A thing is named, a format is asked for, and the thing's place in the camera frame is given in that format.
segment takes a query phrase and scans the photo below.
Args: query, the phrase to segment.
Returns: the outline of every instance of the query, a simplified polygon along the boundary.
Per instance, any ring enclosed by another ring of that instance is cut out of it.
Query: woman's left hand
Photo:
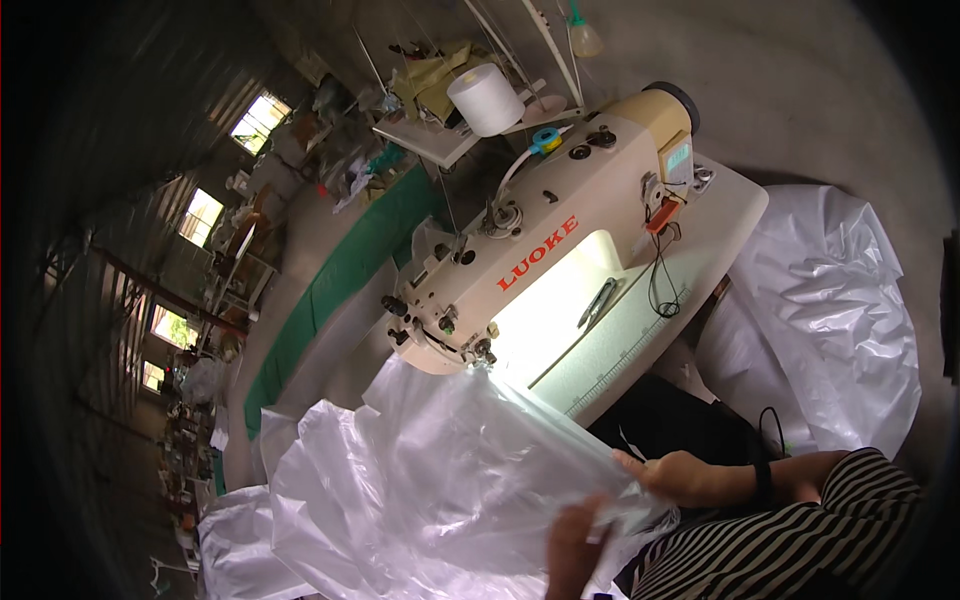
[[[546,600],[580,598],[612,532],[611,523],[597,543],[588,541],[593,520],[606,500],[602,494],[592,495],[581,505],[564,507],[553,521],[546,545]]]

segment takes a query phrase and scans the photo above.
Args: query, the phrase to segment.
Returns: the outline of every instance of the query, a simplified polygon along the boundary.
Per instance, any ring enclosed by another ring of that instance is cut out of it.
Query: window
[[[198,187],[180,224],[180,235],[202,248],[223,209],[222,204]]]
[[[154,363],[143,361],[143,385],[159,392],[161,383],[163,383],[163,369]]]
[[[181,349],[196,344],[200,337],[200,332],[191,327],[184,317],[159,304],[154,306],[154,321],[150,332]]]
[[[230,136],[252,155],[256,155],[263,148],[270,137],[270,132],[280,124],[280,121],[290,114],[290,107],[280,102],[270,94],[260,94],[253,106],[247,110],[240,122],[236,124]]]

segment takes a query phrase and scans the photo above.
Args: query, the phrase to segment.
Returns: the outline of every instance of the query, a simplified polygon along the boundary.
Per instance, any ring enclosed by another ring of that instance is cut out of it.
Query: black wristband
[[[758,461],[754,463],[756,472],[756,490],[750,503],[757,507],[769,506],[774,499],[774,478],[770,473],[770,463]]]

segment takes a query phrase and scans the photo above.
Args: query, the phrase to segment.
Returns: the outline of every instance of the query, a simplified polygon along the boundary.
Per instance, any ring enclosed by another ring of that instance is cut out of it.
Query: measuring tape
[[[679,303],[681,306],[684,305],[686,299],[690,297],[690,290],[686,286],[680,291],[680,294],[677,295],[679,298]],[[599,375],[597,377],[597,382],[587,390],[585,394],[580,396],[573,405],[564,411],[570,418],[576,417],[580,411],[585,409],[590,405],[595,399],[597,399],[601,394],[603,394],[607,388],[610,387],[610,384],[613,383],[617,377],[620,376],[627,369],[627,367],[634,362],[634,360],[640,355],[643,351],[643,348],[653,341],[654,337],[666,326],[667,319],[664,317],[658,317],[657,320],[650,325],[649,327],[644,327],[642,329],[640,339],[636,341],[629,349],[620,352],[620,360],[616,361],[609,371]]]

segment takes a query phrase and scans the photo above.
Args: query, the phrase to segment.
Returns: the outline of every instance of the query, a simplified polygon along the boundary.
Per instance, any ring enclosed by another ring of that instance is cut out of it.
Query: striped shirt
[[[632,597],[785,598],[824,570],[860,589],[906,530],[920,488],[879,451],[850,453],[822,503],[713,521],[654,542]]]

